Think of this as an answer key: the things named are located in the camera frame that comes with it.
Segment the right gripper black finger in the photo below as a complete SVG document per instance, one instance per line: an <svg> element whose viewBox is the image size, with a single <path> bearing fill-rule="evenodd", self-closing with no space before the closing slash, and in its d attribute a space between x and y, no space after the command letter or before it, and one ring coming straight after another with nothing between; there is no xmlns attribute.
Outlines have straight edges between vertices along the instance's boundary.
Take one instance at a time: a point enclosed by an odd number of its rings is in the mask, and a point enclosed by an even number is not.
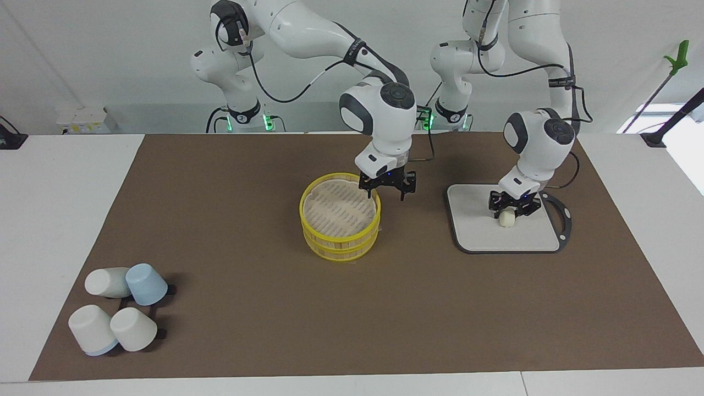
<svg viewBox="0 0 704 396"><path fill-rule="evenodd" d="M359 177L359 189L367 193L367 198L370 200L372 197L372 191L380 185L380 179L371 178L365 173L360 173Z"/></svg>
<svg viewBox="0 0 704 396"><path fill-rule="evenodd" d="M416 191L417 173L416 171L393 170L392 187L400 192L400 201L405 200L405 196Z"/></svg>

